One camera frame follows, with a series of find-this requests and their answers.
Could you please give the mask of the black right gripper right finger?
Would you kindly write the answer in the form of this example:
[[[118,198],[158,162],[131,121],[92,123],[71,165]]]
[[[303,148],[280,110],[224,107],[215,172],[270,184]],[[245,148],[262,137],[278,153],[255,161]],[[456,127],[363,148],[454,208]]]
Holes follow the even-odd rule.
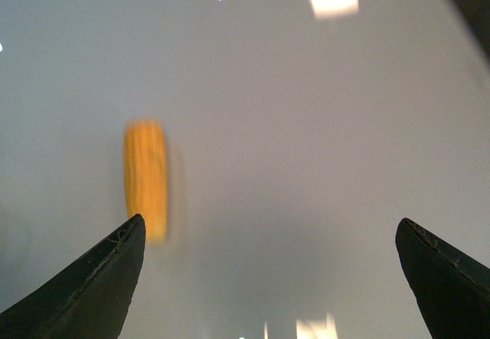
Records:
[[[489,337],[488,267],[408,218],[395,245],[431,337]]]

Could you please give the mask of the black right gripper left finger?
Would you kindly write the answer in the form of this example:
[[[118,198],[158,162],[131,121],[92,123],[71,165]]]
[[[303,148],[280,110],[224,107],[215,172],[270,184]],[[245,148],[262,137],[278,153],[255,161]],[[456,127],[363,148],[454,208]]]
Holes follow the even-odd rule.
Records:
[[[127,220],[1,313],[3,338],[117,338],[138,283],[145,222]]]

